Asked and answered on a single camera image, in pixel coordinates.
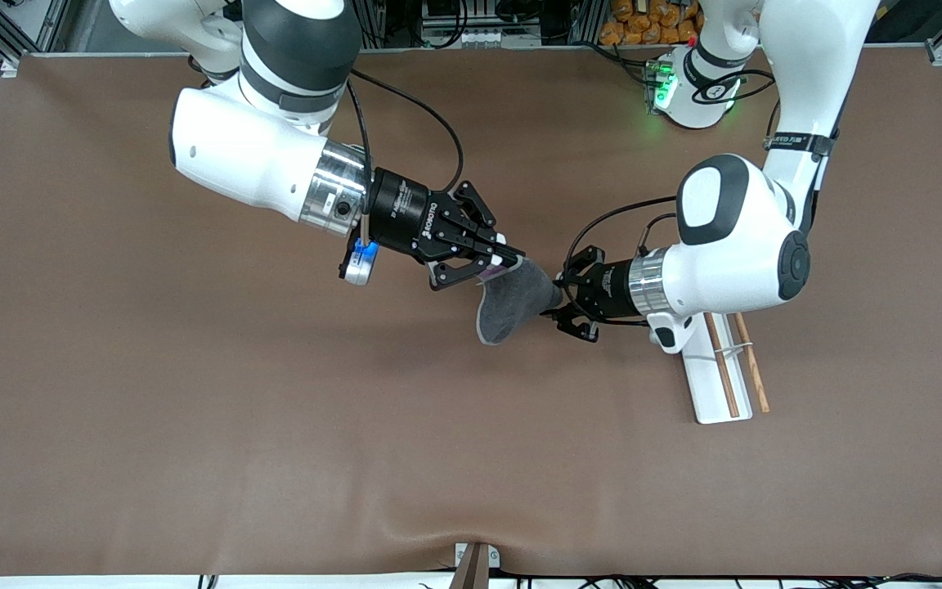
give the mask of brown table surface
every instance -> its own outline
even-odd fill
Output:
[[[587,52],[359,67],[460,130],[465,178],[547,271],[591,218],[732,151]],[[647,332],[534,321],[483,347],[471,284],[201,189],[167,157],[183,59],[25,59],[0,82],[0,574],[378,573],[469,539],[515,573],[942,574],[942,68],[867,49],[792,304],[748,317],[773,413],[694,424]],[[446,134],[358,82],[378,164]],[[348,110],[333,138],[356,141]],[[637,213],[592,234],[632,253]],[[655,234],[657,241],[672,232]]]

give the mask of gray sock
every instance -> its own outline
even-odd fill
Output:
[[[531,318],[562,302],[562,292],[533,260],[487,279],[478,305],[478,339],[495,346]]]

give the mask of cable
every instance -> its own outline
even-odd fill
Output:
[[[517,581],[527,581],[533,582],[534,578],[540,579],[576,579],[577,581],[586,581],[584,584],[580,585],[578,589],[587,589],[588,587],[598,587],[599,582],[602,581],[612,581],[613,584],[616,584],[617,589],[657,589],[655,582],[659,581],[662,577],[640,577],[640,575],[624,575],[624,574],[610,574],[606,577],[592,577],[592,578],[583,578],[583,577],[553,577],[553,575],[531,575],[531,574],[512,574],[507,573],[507,571],[501,570],[500,578],[515,578]],[[739,578],[732,578],[733,582],[736,582],[738,586],[741,586]],[[777,582],[780,589],[784,589],[784,581],[781,578],[775,578],[773,581]],[[799,582],[817,582],[819,585],[828,588],[838,588],[838,589],[871,589],[871,586],[881,587],[886,585],[887,582],[915,582],[916,584],[938,584],[942,582],[942,577],[928,577],[925,574],[918,573],[902,573],[893,575],[893,577],[842,577],[842,578],[815,578],[815,577],[801,577],[796,578],[796,581]],[[815,589],[806,588],[806,587],[796,587],[793,589]]]
[[[605,57],[605,59],[610,60],[610,62],[617,64],[624,70],[625,74],[628,75],[631,79],[634,79],[635,82],[642,83],[644,86],[656,87],[659,86],[657,82],[650,82],[644,78],[644,68],[646,68],[646,61],[640,60],[629,60],[627,57],[620,55],[620,49],[617,49],[616,45],[612,46],[613,53],[606,52],[605,48],[602,48],[601,45],[591,43],[591,41],[573,41],[569,45],[579,45],[583,47],[590,47],[598,55]],[[631,70],[632,67],[640,67],[643,70],[643,75],[638,75]]]
[[[362,167],[363,182],[366,183],[366,198],[362,199],[362,217],[363,220],[370,216],[370,184],[373,184],[373,160],[370,157],[370,132],[366,130],[366,117],[362,115],[362,104],[358,101],[358,94],[355,93],[355,87],[352,86],[351,79],[348,78],[348,94],[351,94],[351,102],[355,105],[355,116],[358,119],[358,130],[362,133],[362,152],[366,154],[366,164]]]
[[[549,34],[549,36],[547,36],[547,37],[542,37],[542,36],[540,36],[539,34],[530,34],[530,36],[528,36],[528,37],[538,38],[540,41],[547,41],[547,40],[550,40],[550,38],[561,38],[561,37],[565,37],[566,34],[569,34],[569,31],[568,31],[568,30],[564,30],[564,31],[562,31],[562,33],[559,33],[559,34]]]
[[[711,88],[719,86],[722,83],[728,82],[730,79],[739,78],[741,77],[741,75],[761,75],[762,78],[769,79],[769,82],[763,83],[761,87],[755,88],[754,90],[749,91],[747,94],[738,94],[735,97],[730,97],[730,98],[704,98],[703,97],[703,93],[707,92],[707,90],[710,90]],[[777,82],[777,79],[774,78],[773,75],[769,73],[769,71],[765,71],[765,70],[734,71],[732,72],[732,74],[726,74],[726,75],[722,75],[722,77],[720,78],[712,79],[710,82],[704,83],[703,86],[701,86],[700,88],[697,88],[696,91],[693,92],[693,101],[694,103],[699,104],[699,105],[720,105],[720,104],[729,103],[729,101],[742,101],[744,100],[744,98],[753,97],[755,96],[755,94],[758,94],[760,92],[765,91],[766,89],[769,89],[769,86],[773,86],[775,82]]]
[[[649,232],[653,230],[653,225],[660,223],[664,219],[675,219],[677,217],[678,215],[675,215],[674,213],[664,213],[662,215],[653,217],[653,220],[649,221],[649,223],[646,225],[646,228],[642,230],[642,239],[639,240],[639,247],[636,250],[638,251],[639,256],[646,256],[646,254],[649,254],[649,249],[646,247],[646,241],[649,240]]]
[[[621,208],[613,209],[612,211],[606,213],[605,215],[598,217],[598,219],[591,221],[591,223],[587,223],[587,227],[584,227],[583,230],[580,231],[580,234],[576,236],[576,239],[572,240],[572,245],[569,245],[569,251],[567,254],[565,254],[565,262],[562,263],[563,282],[564,282],[564,279],[569,276],[569,264],[572,264],[572,255],[576,253],[576,246],[580,245],[580,241],[584,239],[584,236],[587,235],[587,232],[591,231],[592,228],[595,227],[595,225],[598,225],[602,221],[605,221],[606,219],[609,219],[611,217],[616,217],[617,215],[620,215],[621,213],[627,213],[628,211],[635,211],[635,209],[643,209],[643,208],[646,208],[646,206],[662,205],[662,204],[665,204],[665,202],[673,202],[676,198],[677,197],[675,196],[665,196],[664,198],[653,198],[651,200],[643,200],[642,202],[635,202],[635,204],[632,204],[632,205],[624,205],[624,206],[621,206]],[[587,317],[588,320],[594,321],[594,323],[601,323],[603,325],[631,325],[631,326],[636,326],[636,327],[648,327],[649,326],[649,321],[614,321],[614,320],[608,320],[608,318],[604,318],[604,317],[595,317],[593,313],[587,312],[586,309],[580,306],[580,303],[578,303],[576,301],[576,298],[573,297],[572,292],[569,291],[569,284],[567,282],[562,284],[562,290],[565,292],[566,298],[569,298],[569,303],[572,303],[573,308],[578,310],[578,312],[580,312],[582,316]]]
[[[453,178],[449,180],[449,183],[446,184],[446,187],[440,191],[452,190],[453,187],[456,186],[456,183],[460,181],[460,175],[464,172],[464,145],[460,144],[460,137],[457,137],[456,131],[453,129],[452,124],[449,124],[448,120],[445,120],[444,117],[439,115],[438,112],[434,110],[434,108],[431,108],[429,105],[427,105],[427,103],[425,103],[425,101],[420,100],[418,97],[414,97],[412,94],[397,89],[395,86],[390,85],[390,83],[381,82],[380,79],[373,78],[371,75],[363,74],[361,71],[351,70],[351,72],[357,78],[365,79],[366,82],[373,83],[374,85],[379,86],[384,90],[388,90],[388,92],[392,94],[397,94],[397,96],[411,101],[412,104],[415,104],[419,106],[419,108],[427,111],[429,115],[433,116],[434,119],[438,121],[438,123],[445,127],[445,130],[449,133],[449,137],[453,139],[453,146],[456,148],[456,172],[453,174]]]
[[[362,11],[359,11],[358,7],[355,7],[355,18],[358,20],[359,29],[362,30],[362,41],[366,42],[366,47],[379,49],[381,41],[388,41],[385,37],[378,37],[377,34],[371,33],[373,29],[373,26],[371,26],[371,18],[367,15],[366,18],[363,19]]]
[[[773,123],[777,120],[777,111],[780,110],[780,98],[777,98],[777,104],[773,105],[773,112],[769,113],[769,124],[765,126],[766,138],[773,136]]]
[[[187,56],[187,67],[190,67],[192,70],[199,72],[199,74],[205,75],[205,71],[202,70],[202,66],[199,65],[199,62],[195,61],[195,56]],[[205,90],[213,86],[212,79],[209,79],[209,76],[206,75],[206,79],[203,79],[202,83],[199,85],[199,90]]]
[[[464,37],[464,31],[468,29],[468,0],[460,0],[460,6],[464,8],[464,23],[456,27],[456,31],[453,31],[453,36],[449,37],[449,41],[445,41],[445,43],[438,45],[435,49],[445,49],[453,43],[460,41],[461,37]]]
[[[468,27],[468,16],[470,14],[470,11],[468,11],[467,0],[460,0],[460,7],[463,8],[463,13],[464,13],[463,24],[460,24],[459,26],[456,27],[456,30],[453,31],[453,34],[451,37],[449,37],[448,41],[445,41],[445,43],[443,43],[442,45],[438,45],[437,47],[435,47],[434,45],[431,45],[429,41],[424,41],[424,39],[421,36],[419,36],[419,34],[416,33],[416,26],[415,26],[416,16],[414,12],[411,10],[411,8],[412,8],[412,5],[414,5],[417,2],[419,2],[419,0],[406,0],[406,4],[405,4],[406,30],[409,31],[410,40],[414,41],[419,46],[426,47],[428,49],[445,49],[446,47],[452,46],[453,43],[460,41],[461,37],[464,37],[464,32],[467,30],[467,27]],[[457,12],[456,14],[455,22],[460,22],[459,12]]]
[[[526,6],[526,10],[519,11],[514,7],[515,4],[531,4]],[[535,19],[540,15],[541,2],[524,0],[497,0],[496,7],[493,8],[493,14],[496,18],[504,22],[521,23],[530,19]]]

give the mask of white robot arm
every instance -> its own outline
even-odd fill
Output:
[[[186,50],[206,78],[221,82],[239,69],[242,29],[219,12],[235,0],[110,0],[111,11],[138,37]]]
[[[576,304],[554,318],[582,339],[597,339],[597,329],[574,317],[644,316],[655,342],[677,353],[703,323],[692,320],[699,313],[780,305],[808,280],[816,195],[878,0],[700,2],[707,20],[699,42],[662,57],[673,62],[675,83],[658,107],[685,127],[717,123],[737,85],[711,81],[740,70],[760,39],[782,104],[769,156],[762,169],[733,154],[696,165],[678,189],[676,245],[612,264],[592,247],[573,260],[580,276],[563,279],[578,285]],[[709,86],[716,104],[693,100]],[[589,275],[602,280],[588,285]]]
[[[367,186],[362,150],[325,137],[361,46],[350,0],[243,0],[241,27],[217,14],[233,1],[111,0],[119,22],[188,50],[214,83],[177,98],[169,152],[180,173],[347,237],[340,276],[352,284],[369,280],[381,246],[426,265],[434,290],[518,264],[523,252],[470,182],[449,194],[377,168]]]

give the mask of wooden chopstick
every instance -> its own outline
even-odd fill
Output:
[[[740,335],[740,343],[747,348],[747,368],[751,369],[751,382],[755,385],[755,395],[758,395],[758,406],[762,413],[769,413],[769,399],[765,396],[765,387],[762,385],[762,373],[758,370],[758,358],[755,358],[755,344],[747,333],[747,323],[744,323],[743,313],[735,313],[736,331]]]
[[[707,334],[711,336],[711,347],[715,350],[715,362],[718,362],[718,376],[722,377],[722,388],[725,389],[725,403],[729,406],[729,417],[740,417],[740,410],[736,406],[736,396],[733,395],[733,381],[729,379],[729,366],[725,365],[725,351],[722,351],[722,342],[718,339],[715,318],[710,313],[703,313],[703,321],[707,324]]]

